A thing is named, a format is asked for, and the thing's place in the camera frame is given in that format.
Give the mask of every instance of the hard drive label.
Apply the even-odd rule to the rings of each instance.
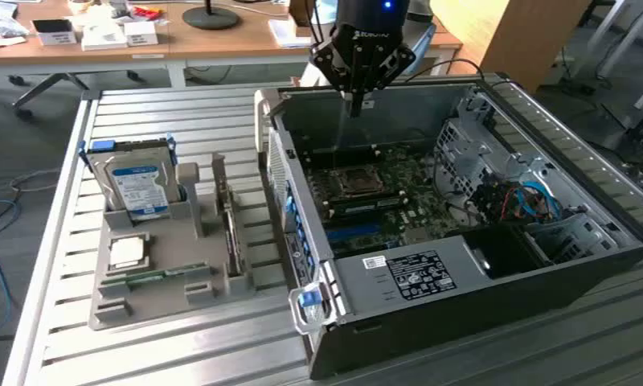
[[[113,171],[114,182],[122,196],[126,210],[148,216],[166,211],[169,202],[164,188],[156,180],[160,170],[156,166],[129,167]]]
[[[405,300],[423,298],[457,288],[437,251],[398,257],[386,262]]]

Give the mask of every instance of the desk lamp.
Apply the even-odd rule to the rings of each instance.
[[[240,22],[240,16],[230,10],[212,6],[212,0],[205,0],[205,6],[190,8],[184,12],[185,23],[202,30],[224,30]]]

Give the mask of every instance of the gray carpet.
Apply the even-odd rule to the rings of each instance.
[[[569,45],[569,55],[581,52],[593,32],[593,27],[578,30]],[[302,64],[241,66],[233,68],[222,83],[265,82],[286,80],[290,76],[302,73]],[[591,66],[581,80],[595,83],[591,79]],[[196,76],[206,81],[220,81],[226,68],[212,68],[206,72],[194,71]],[[138,72],[145,84],[129,80],[124,72],[81,76],[84,82],[98,89],[125,89],[168,87],[168,75],[161,70]],[[30,82],[38,81],[41,76],[26,76]],[[629,112],[629,106],[643,93],[643,47],[630,50],[630,61],[623,61],[615,68],[613,89],[598,88],[593,101],[601,101],[615,109]],[[78,104],[78,89],[68,82],[61,82],[29,104],[36,114],[30,123],[22,122],[12,114],[10,103],[17,98],[22,88],[13,86],[5,77],[0,77],[0,176],[18,175],[30,170],[57,167],[64,156],[64,147],[69,139],[69,132],[74,120]],[[585,113],[591,108],[582,102],[555,89],[542,89],[538,98],[559,116],[567,120],[582,135],[599,142],[609,133],[618,130],[618,126],[605,114],[599,112]],[[16,224],[0,233],[0,261],[8,276],[8,283],[18,302],[24,301],[25,291],[30,280],[41,233],[45,227],[52,191],[28,193],[22,196],[22,213]],[[0,322],[2,321],[4,296],[0,290]],[[12,322],[0,330],[0,335],[14,333],[18,321],[18,311],[14,310]],[[8,360],[10,342],[0,342],[0,380]]]

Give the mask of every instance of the white sticker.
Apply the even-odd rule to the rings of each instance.
[[[158,213],[168,210],[168,197],[162,187],[156,183],[158,176],[160,170],[156,166],[130,167],[113,171],[126,211],[138,220],[141,217],[158,217]]]
[[[366,259],[362,259],[362,263],[365,263],[365,269],[385,267],[386,257],[385,256],[368,257]]]
[[[161,59],[164,54],[136,54],[130,56],[133,59]]]

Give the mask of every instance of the motherboard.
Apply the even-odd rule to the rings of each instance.
[[[434,191],[425,151],[389,146],[374,154],[372,163],[306,173],[337,258],[439,239],[467,225]]]

